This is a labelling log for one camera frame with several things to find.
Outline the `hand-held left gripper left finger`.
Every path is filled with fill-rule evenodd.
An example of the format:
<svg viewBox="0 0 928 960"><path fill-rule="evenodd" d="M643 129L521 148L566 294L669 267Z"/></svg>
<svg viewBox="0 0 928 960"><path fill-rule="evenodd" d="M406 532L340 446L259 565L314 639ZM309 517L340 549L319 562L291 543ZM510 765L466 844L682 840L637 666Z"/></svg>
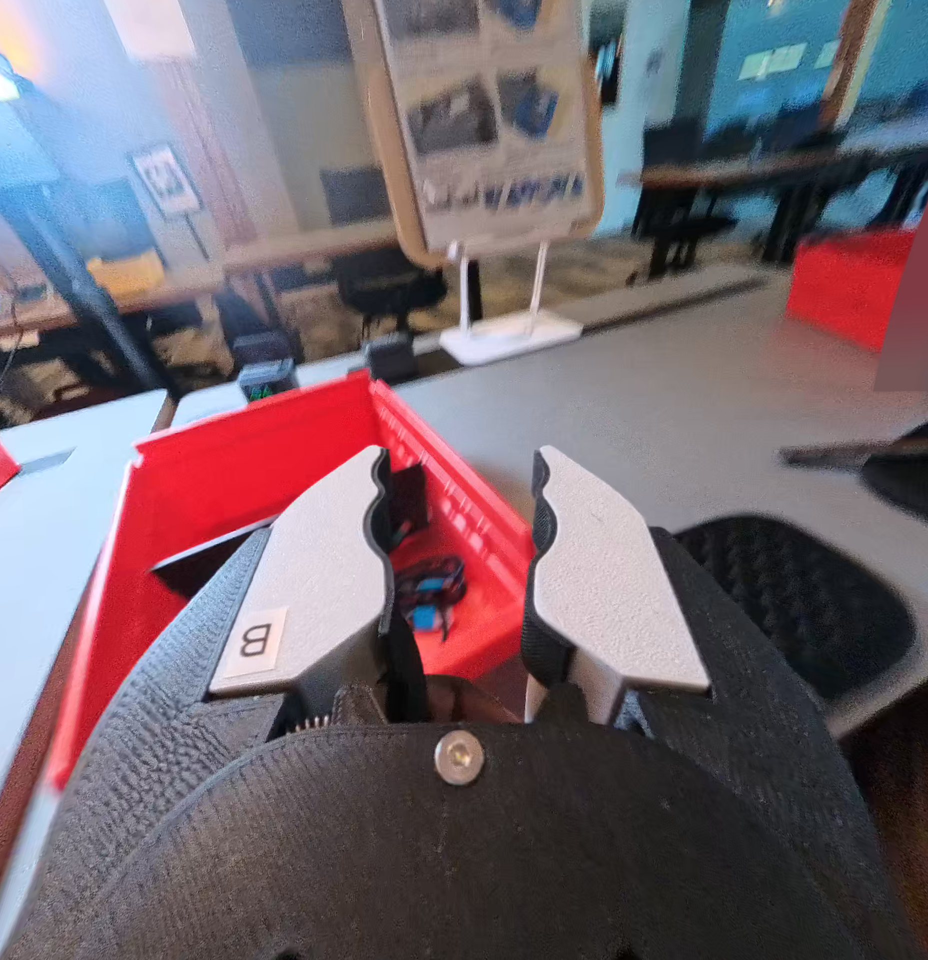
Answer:
<svg viewBox="0 0 928 960"><path fill-rule="evenodd" d="M305 715L338 690L371 690L386 720L428 720L422 658L389 558L388 450L367 446L270 525L218 665L211 699L294 694Z"/></svg>

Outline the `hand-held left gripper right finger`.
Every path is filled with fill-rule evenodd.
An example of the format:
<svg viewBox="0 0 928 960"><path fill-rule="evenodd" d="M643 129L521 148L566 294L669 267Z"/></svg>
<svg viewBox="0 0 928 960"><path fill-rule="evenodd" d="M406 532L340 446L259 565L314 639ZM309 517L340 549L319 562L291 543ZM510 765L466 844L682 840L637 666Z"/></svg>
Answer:
<svg viewBox="0 0 928 960"><path fill-rule="evenodd" d="M532 491L524 721L564 685L580 691L599 725L637 723L640 700L652 697L709 707L708 668L638 508L554 446L534 453Z"/></svg>

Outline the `black mesh cushion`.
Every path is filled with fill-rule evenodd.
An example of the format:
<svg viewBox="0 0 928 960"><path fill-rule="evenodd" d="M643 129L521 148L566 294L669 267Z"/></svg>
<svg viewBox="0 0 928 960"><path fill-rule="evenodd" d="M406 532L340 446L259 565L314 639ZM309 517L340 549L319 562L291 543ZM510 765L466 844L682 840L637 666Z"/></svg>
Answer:
<svg viewBox="0 0 928 960"><path fill-rule="evenodd" d="M913 616L886 582L796 525L729 515L674 538L822 702L876 680L915 641Z"/></svg>

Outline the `black cube device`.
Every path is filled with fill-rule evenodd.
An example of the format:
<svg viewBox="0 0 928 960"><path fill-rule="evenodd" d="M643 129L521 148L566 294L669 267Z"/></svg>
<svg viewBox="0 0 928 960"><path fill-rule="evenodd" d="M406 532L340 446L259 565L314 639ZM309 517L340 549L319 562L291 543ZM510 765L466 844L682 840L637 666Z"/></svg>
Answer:
<svg viewBox="0 0 928 960"><path fill-rule="evenodd" d="M412 381L420 375L413 337L406 332L395 331L363 342L361 354L370 377L389 386Z"/></svg>

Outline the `black swivel chair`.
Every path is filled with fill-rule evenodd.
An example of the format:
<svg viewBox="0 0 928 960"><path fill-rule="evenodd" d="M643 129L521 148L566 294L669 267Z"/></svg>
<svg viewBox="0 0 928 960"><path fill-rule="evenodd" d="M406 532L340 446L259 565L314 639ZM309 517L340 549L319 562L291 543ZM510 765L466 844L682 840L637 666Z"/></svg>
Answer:
<svg viewBox="0 0 928 960"><path fill-rule="evenodd" d="M330 264L342 303L362 318L362 343L369 341L387 318L395 321L398 333L416 336L410 315L438 306L448 292L441 269L423 268L408 259L399 246L338 256Z"/></svg>

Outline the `long wooden table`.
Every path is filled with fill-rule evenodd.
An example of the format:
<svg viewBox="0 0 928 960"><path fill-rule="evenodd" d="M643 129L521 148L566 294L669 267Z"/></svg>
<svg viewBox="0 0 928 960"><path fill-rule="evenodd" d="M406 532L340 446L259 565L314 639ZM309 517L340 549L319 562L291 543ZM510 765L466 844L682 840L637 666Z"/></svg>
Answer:
<svg viewBox="0 0 928 960"><path fill-rule="evenodd" d="M329 260L387 246L397 239L394 224L378 220L255 241L228 249L221 260L171 271L159 285L116 295L114 301L123 315L179 306L216 293L227 281L242 275L263 274L295 263ZM0 346L12 346L18 337L32 331L39 334L73 328L76 323L73 312L55 291L23 306L8 294L0 295Z"/></svg>

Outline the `wooden office desk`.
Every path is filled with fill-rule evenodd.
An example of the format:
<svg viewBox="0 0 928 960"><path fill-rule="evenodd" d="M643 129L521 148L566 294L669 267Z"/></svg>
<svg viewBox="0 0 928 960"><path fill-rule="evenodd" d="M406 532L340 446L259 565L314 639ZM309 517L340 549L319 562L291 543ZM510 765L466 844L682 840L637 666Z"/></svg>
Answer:
<svg viewBox="0 0 928 960"><path fill-rule="evenodd" d="M770 265L788 266L800 242L817 232L830 201L879 172L892 173L895 180L878 213L866 222L866 230L900 227L907 220L928 185L928 130L761 159L656 166L645 173L621 174L618 184L638 186L639 195L643 186L699 186L693 214L704 213L711 196L717 197L717 205L726 197L773 195L777 207L759 257Z"/></svg>

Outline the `black desk chair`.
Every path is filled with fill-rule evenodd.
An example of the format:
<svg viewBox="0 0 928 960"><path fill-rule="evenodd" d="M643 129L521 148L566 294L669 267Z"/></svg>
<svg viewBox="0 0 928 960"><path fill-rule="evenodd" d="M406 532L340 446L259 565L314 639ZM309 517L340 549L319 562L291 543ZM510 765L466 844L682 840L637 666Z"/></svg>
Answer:
<svg viewBox="0 0 928 960"><path fill-rule="evenodd" d="M641 171L645 173L656 166L694 162L701 145L702 126L695 116L648 126L642 137ZM653 242L647 271L650 282L669 272L691 269L701 241L729 233L737 227L734 217L715 211L716 196L711 196L704 213L693 214L699 191L699 186L641 188L631 234L634 239Z"/></svg>

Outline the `yellow plastic bin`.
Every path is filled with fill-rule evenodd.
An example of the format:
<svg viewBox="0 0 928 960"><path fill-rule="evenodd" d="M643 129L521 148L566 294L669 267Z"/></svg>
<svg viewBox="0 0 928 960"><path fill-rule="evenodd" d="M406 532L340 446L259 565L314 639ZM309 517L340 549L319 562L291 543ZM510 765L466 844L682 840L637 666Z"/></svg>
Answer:
<svg viewBox="0 0 928 960"><path fill-rule="evenodd" d="M86 270L98 286L115 300L156 289L165 279L164 264L152 247L140 254L123 258L88 259Z"/></svg>

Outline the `black tripod pole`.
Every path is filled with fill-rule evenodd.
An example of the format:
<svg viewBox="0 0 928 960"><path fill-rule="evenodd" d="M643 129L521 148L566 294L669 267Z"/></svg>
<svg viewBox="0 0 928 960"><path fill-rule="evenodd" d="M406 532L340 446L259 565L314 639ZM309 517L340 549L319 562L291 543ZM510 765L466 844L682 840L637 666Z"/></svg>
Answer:
<svg viewBox="0 0 928 960"><path fill-rule="evenodd" d="M114 300L66 239L39 187L0 192L0 216L22 242L75 319L77 332L59 337L63 364L91 388L123 396L164 390L174 402L179 383L146 331L125 321Z"/></svg>

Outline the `small pattern sign on stand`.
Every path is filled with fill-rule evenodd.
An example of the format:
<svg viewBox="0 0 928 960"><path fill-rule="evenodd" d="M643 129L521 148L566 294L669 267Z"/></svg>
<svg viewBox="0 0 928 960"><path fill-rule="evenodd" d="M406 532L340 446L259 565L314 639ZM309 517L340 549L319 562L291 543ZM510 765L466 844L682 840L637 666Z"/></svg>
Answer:
<svg viewBox="0 0 928 960"><path fill-rule="evenodd" d="M165 222L183 222L199 254L209 263L210 253L194 221L205 205L175 150L168 143L158 143L129 152L127 159L160 217Z"/></svg>

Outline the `instruction poster on white stand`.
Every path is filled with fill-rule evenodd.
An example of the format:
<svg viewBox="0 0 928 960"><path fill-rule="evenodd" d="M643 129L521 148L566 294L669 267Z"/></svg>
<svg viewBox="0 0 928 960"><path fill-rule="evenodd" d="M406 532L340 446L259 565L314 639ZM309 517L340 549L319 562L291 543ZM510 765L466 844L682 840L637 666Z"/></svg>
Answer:
<svg viewBox="0 0 928 960"><path fill-rule="evenodd" d="M458 326L440 348L479 367L580 339L582 325L541 298L550 248L589 237L604 206L582 2L342 8L399 246L422 267L458 268ZM474 319L470 268L529 250L529 306Z"/></svg>

